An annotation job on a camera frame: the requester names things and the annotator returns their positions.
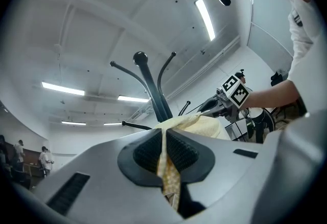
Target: ceiling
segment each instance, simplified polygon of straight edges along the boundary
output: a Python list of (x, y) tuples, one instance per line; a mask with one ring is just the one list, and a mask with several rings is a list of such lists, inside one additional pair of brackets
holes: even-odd
[[(235, 9), (204, 0), (216, 33), (210, 41), (195, 1), (16, 0), (2, 60), (29, 108), (51, 123), (128, 120), (143, 104), (118, 101), (118, 95), (147, 95), (111, 61), (141, 76), (132, 58), (143, 51), (156, 81), (177, 52), (162, 78), (168, 96), (237, 37)], [(43, 89), (42, 81), (85, 90), (86, 96)]]

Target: yellow cloth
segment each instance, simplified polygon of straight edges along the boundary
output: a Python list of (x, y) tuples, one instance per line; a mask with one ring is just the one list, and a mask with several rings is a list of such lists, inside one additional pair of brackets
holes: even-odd
[(230, 140), (230, 137), (218, 119), (201, 116), (201, 113), (171, 118), (159, 123), (155, 128), (161, 128), (162, 131), (162, 149), (157, 168), (157, 175), (160, 176), (163, 181), (163, 194), (175, 193), (172, 207), (177, 210), (180, 194), (180, 175), (167, 155), (167, 129), (181, 129), (205, 137), (223, 140)]

